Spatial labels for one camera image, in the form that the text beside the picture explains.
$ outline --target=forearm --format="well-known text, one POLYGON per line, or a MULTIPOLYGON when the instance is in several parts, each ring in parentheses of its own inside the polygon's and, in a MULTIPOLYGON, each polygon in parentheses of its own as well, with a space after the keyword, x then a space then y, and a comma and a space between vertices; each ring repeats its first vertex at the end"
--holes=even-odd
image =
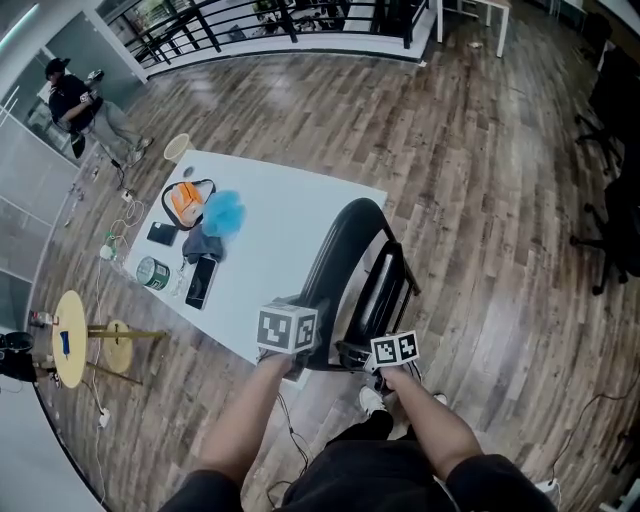
POLYGON ((258 455, 287 370, 278 356, 257 366, 240 395, 208 433, 200 453, 203 468, 219 471, 242 487, 258 455))
POLYGON ((411 375, 398 370, 392 385, 439 478, 446 480, 460 462, 482 454, 469 425, 431 396, 411 375))

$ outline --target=white table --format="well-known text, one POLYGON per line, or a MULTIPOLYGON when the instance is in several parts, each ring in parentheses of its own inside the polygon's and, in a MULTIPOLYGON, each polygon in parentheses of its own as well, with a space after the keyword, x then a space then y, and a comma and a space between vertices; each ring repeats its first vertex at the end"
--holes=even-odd
POLYGON ((640 14, 629 3, 629 0, 597 0, 598 3, 608 9, 629 30, 640 35, 640 14))
MULTIPOLYGON (((210 178, 217 190, 240 194, 247 208, 244 225, 225 241, 226 258, 216 270, 202 311, 185 304, 186 291, 183 297, 172 298, 147 289, 202 332, 255 363, 260 306, 302 291, 324 237, 342 208, 360 197, 382 208, 387 193, 322 174, 204 151, 187 151, 163 189, 185 181, 183 172, 189 166, 195 171, 188 180, 210 178)), ((182 264, 187 233, 178 233, 171 247, 150 242, 147 234, 153 222, 171 224, 159 196, 131 245, 125 268, 132 275, 144 256, 153 256, 172 270, 182 264)), ((194 268, 189 265, 185 270, 187 284, 194 268)))

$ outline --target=wooden side table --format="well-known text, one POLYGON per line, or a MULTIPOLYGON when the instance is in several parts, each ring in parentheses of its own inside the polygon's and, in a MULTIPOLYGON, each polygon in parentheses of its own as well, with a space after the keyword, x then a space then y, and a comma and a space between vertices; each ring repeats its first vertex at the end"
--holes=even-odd
POLYGON ((53 358, 60 380, 68 388, 75 388, 82 382, 82 375, 87 366, 132 384, 142 385, 142 382, 120 374, 131 365, 131 340, 141 337, 156 339, 166 335, 164 331, 129 331, 127 325, 119 320, 114 320, 107 326, 87 326, 82 300, 73 290, 67 291, 60 298, 56 317, 58 325, 53 326, 51 333, 53 358), (66 350, 63 336, 68 340, 66 350), (106 340, 106 358, 113 371, 87 361, 87 342, 90 337, 106 340))

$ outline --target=smartphone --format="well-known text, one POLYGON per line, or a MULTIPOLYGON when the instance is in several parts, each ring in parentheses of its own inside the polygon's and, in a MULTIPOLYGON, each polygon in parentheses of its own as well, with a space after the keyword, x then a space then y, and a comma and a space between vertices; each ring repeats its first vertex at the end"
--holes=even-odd
POLYGON ((192 308, 202 309, 209 296, 211 278, 218 265, 216 260, 201 257, 196 264, 185 302, 192 308))
POLYGON ((151 225, 147 240, 157 242, 162 245, 171 246, 178 234, 178 228, 169 224, 162 224, 161 222, 154 222, 151 225))

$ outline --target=white wall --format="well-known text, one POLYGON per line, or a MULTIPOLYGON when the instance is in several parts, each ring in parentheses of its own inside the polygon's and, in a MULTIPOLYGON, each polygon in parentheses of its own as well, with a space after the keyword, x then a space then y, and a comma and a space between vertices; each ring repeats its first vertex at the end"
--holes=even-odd
POLYGON ((0 376, 2 512, 98 512, 103 508, 77 475, 31 384, 0 376))

